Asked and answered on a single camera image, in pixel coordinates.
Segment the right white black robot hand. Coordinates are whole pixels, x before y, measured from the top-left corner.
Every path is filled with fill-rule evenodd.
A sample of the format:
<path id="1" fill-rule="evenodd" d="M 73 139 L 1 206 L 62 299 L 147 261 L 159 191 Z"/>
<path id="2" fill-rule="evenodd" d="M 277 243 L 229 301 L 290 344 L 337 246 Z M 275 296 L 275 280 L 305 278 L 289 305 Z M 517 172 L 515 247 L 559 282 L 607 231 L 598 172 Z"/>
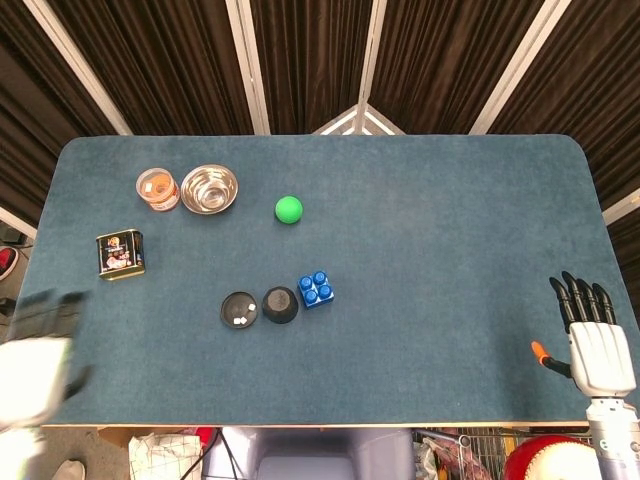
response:
<path id="1" fill-rule="evenodd" d="M 560 361 L 545 347 L 531 343 L 537 362 L 574 382 L 589 398 L 624 398 L 636 389 L 636 379 L 623 328 L 618 325 L 608 292 L 569 272 L 551 277 L 563 327 L 569 344 L 570 361 Z"/>

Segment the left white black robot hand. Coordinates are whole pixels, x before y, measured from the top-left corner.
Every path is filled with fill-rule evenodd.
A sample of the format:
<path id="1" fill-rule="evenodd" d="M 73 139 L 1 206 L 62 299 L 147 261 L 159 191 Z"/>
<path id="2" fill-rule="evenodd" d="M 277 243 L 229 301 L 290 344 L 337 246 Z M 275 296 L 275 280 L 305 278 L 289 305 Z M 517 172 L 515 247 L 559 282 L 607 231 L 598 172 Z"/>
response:
<path id="1" fill-rule="evenodd" d="M 94 373 L 71 369 L 87 291 L 45 290 L 18 302 L 0 342 L 0 432 L 45 424 Z"/>

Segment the black bowl with brown contents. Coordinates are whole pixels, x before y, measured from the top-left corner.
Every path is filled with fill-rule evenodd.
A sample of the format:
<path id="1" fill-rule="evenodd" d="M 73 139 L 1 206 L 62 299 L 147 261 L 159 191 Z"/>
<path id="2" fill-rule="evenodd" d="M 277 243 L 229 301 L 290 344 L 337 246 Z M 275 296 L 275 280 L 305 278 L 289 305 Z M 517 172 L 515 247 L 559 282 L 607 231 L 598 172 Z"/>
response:
<path id="1" fill-rule="evenodd" d="M 248 309 L 248 306 L 251 303 L 254 303 L 256 305 L 256 309 L 254 311 Z M 258 317 L 258 313 L 258 303 L 254 299 L 254 297 L 251 294 L 243 291 L 236 291 L 229 294 L 222 302 L 220 308 L 221 321 L 225 325 L 233 329 L 245 329 L 252 326 Z M 244 317 L 248 320 L 248 323 L 244 326 L 242 324 L 234 325 L 233 319 L 235 317 Z"/>

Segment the black round container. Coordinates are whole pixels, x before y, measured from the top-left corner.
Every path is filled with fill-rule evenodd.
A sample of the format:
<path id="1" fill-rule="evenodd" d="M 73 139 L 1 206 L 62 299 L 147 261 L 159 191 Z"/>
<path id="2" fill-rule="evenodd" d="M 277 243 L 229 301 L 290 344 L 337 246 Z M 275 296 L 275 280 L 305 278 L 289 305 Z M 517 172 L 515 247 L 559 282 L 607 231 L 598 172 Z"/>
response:
<path id="1" fill-rule="evenodd" d="M 273 323 L 291 322 L 297 316 L 298 309 L 299 304 L 293 291 L 285 286 L 273 287 L 263 297 L 263 313 Z"/>

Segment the cardboard box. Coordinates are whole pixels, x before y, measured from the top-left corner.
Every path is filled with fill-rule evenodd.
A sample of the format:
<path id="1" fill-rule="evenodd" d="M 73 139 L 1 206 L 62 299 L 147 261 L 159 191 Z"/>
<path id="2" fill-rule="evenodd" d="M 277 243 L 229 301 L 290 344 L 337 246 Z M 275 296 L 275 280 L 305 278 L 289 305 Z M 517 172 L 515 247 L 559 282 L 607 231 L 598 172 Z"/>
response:
<path id="1" fill-rule="evenodd" d="M 102 440 L 120 448 L 127 448 L 132 438 L 143 437 L 152 432 L 152 428 L 140 426 L 111 426 L 97 430 Z"/>

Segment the red shoe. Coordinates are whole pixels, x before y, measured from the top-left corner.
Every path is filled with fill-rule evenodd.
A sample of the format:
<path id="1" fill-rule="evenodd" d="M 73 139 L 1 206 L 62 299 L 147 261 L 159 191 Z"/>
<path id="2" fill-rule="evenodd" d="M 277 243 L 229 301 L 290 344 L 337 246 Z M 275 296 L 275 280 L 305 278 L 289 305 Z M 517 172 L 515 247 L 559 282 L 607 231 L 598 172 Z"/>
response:
<path id="1" fill-rule="evenodd" d="M 0 248 L 0 282 L 7 278 L 18 263 L 18 251 L 13 247 Z"/>

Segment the black gold rectangular tin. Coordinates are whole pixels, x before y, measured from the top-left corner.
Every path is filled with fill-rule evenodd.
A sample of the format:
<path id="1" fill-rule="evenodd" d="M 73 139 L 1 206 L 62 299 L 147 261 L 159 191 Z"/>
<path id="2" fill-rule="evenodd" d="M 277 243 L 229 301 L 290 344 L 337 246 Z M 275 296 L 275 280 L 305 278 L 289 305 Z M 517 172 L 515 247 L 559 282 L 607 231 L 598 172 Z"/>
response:
<path id="1" fill-rule="evenodd" d="M 145 272 L 143 234 L 136 229 L 109 233 L 96 238 L 98 274 L 114 281 Z"/>

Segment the white checked bag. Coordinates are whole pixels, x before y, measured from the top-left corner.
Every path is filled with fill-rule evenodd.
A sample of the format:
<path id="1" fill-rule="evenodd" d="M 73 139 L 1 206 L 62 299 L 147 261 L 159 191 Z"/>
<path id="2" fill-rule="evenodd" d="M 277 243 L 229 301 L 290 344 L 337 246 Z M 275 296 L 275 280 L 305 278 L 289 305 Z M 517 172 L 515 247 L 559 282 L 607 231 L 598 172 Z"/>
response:
<path id="1" fill-rule="evenodd" d="M 149 434 L 128 444 L 131 480 L 201 480 L 198 436 Z"/>

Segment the blue felt table mat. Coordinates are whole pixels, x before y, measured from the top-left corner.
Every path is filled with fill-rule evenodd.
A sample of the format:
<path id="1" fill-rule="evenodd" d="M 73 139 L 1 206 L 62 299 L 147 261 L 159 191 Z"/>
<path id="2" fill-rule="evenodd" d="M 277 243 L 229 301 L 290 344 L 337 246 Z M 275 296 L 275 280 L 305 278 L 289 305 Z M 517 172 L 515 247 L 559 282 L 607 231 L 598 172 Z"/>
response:
<path id="1" fill-rule="evenodd" d="M 186 208 L 181 184 L 218 164 L 226 210 Z M 180 201 L 156 212 L 138 176 L 169 171 Z M 302 218 L 275 204 L 297 197 Z M 143 234 L 146 270 L 98 274 L 96 238 Z M 298 280 L 327 273 L 306 309 Z M 101 136 L 60 154 L 22 284 L 87 291 L 72 367 L 89 383 L 56 425 L 379 425 L 581 422 L 587 398 L 540 366 L 569 359 L 549 279 L 602 285 L 628 338 L 640 407 L 640 329 L 580 146 L 533 136 Z M 265 293 L 291 289 L 276 324 Z M 252 326 L 220 308 L 243 291 Z"/>

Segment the orange clear plastic jar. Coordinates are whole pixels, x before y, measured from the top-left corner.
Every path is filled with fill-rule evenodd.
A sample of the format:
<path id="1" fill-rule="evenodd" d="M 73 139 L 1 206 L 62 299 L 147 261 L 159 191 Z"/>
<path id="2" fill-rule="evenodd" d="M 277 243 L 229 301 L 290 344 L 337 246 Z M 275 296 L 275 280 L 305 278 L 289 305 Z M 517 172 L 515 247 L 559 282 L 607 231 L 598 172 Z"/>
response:
<path id="1" fill-rule="evenodd" d="M 171 173 L 163 168 L 150 168 L 137 178 L 136 191 L 156 212 L 170 211 L 180 201 L 180 189 Z"/>

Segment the brown curtain screen panel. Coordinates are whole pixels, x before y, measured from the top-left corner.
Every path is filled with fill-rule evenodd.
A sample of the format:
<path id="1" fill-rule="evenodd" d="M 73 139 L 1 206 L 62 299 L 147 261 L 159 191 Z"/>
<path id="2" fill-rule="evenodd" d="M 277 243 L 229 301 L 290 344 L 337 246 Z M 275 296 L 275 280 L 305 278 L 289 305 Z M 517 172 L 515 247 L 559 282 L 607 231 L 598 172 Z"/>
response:
<path id="1" fill-rule="evenodd" d="M 78 135 L 266 135 L 249 0 L 21 0 Z"/>
<path id="2" fill-rule="evenodd" d="M 225 0 L 253 131 L 363 132 L 387 0 Z"/>
<path id="3" fill-rule="evenodd" d="M 115 133 L 23 0 L 0 0 L 0 207 L 36 227 L 64 146 Z"/>
<path id="4" fill-rule="evenodd" d="M 561 0 L 370 0 L 351 133 L 484 134 L 564 9 Z"/>
<path id="5" fill-rule="evenodd" d="M 492 134 L 565 134 L 602 209 L 640 188 L 640 0 L 571 0 Z"/>

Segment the stainless steel bowl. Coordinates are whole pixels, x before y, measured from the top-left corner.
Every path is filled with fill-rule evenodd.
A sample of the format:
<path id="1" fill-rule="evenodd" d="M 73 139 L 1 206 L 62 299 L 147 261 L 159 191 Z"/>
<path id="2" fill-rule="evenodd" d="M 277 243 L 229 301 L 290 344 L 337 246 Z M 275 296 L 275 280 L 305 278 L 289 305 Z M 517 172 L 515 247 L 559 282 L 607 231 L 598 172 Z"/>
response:
<path id="1" fill-rule="evenodd" d="M 238 194 L 235 174 L 226 166 L 208 164 L 190 171 L 181 184 L 181 199 L 188 210 L 213 215 L 230 207 Z"/>

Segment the lavender robot torso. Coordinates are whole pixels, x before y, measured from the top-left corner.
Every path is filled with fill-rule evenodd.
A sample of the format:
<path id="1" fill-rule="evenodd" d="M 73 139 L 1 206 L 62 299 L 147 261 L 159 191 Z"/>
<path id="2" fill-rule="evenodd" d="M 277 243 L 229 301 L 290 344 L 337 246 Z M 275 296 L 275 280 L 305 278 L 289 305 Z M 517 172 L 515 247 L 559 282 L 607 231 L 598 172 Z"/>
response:
<path id="1" fill-rule="evenodd" d="M 202 480 L 415 480 L 405 428 L 224 427 Z"/>

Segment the blue building block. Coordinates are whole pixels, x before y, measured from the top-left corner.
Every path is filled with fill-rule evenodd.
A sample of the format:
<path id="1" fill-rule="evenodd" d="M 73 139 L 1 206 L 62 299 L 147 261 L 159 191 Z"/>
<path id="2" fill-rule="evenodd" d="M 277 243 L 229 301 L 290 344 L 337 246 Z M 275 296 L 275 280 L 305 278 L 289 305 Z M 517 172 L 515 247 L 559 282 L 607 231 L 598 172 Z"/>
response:
<path id="1" fill-rule="evenodd" d="M 298 280 L 298 290 L 306 309 L 316 308 L 334 300 L 334 290 L 327 273 L 318 270 Z"/>

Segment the green ball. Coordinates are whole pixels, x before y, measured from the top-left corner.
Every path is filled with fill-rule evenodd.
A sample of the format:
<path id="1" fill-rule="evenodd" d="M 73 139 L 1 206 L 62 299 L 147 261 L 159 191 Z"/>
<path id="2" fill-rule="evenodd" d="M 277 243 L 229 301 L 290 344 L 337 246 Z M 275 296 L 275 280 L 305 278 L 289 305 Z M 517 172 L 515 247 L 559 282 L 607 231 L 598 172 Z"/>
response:
<path id="1" fill-rule="evenodd" d="M 281 197 L 276 202 L 274 213 L 281 223 L 291 225 L 297 223 L 302 218 L 304 207 L 297 197 L 287 195 Z"/>

